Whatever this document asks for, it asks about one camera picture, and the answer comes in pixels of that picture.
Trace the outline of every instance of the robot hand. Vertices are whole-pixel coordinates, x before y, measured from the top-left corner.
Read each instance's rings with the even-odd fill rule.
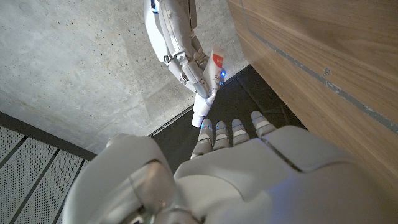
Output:
[[[210,96],[203,78],[208,57],[193,30],[197,26],[195,0],[144,0],[145,25],[159,61],[180,82],[202,98]]]
[[[120,134],[74,181],[63,223],[394,223],[396,206],[347,153],[251,114],[258,138],[205,119],[174,175],[149,137]]]

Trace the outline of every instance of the red label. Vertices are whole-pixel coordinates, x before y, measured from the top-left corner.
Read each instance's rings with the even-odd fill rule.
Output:
[[[217,54],[213,54],[213,61],[214,63],[216,63],[217,67],[222,68],[223,67],[223,62],[224,62],[224,58],[217,55]]]

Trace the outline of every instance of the perforated metal panel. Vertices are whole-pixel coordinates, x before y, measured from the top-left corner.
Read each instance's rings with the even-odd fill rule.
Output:
[[[53,223],[82,158],[60,151],[16,223]]]
[[[4,159],[8,152],[11,151],[23,137],[23,134],[0,126],[0,161]]]
[[[87,165],[88,165],[89,161],[85,160],[85,162],[83,163],[83,166],[81,167],[81,170],[83,170]]]
[[[55,151],[28,138],[0,169],[0,223],[9,223]]]
[[[87,166],[88,163],[89,163],[88,160],[85,160],[85,161],[84,161],[84,163],[83,163],[83,165],[82,165],[82,167],[81,167],[80,172],[82,172],[82,170]],[[57,224],[62,224],[62,212],[61,212],[61,215],[58,217]]]

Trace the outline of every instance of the wooden cabinet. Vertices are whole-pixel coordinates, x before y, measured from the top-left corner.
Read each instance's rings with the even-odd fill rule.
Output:
[[[245,57],[308,130],[398,195],[398,2],[228,4]]]

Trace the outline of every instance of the robot finger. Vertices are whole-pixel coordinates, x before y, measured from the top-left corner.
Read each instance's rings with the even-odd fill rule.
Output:
[[[254,128],[256,129],[256,133],[259,138],[273,130],[276,130],[275,126],[268,122],[266,118],[258,111],[253,111],[251,113],[251,120],[253,121]]]
[[[193,149],[191,159],[202,156],[213,150],[213,128],[209,119],[204,119],[200,126],[198,142]]]
[[[216,128],[216,141],[214,143],[214,150],[231,147],[228,139],[228,132],[225,123],[220,121]]]
[[[244,130],[241,120],[239,119],[234,119],[232,121],[232,133],[234,136],[233,137],[234,146],[246,142],[250,139],[249,135]]]

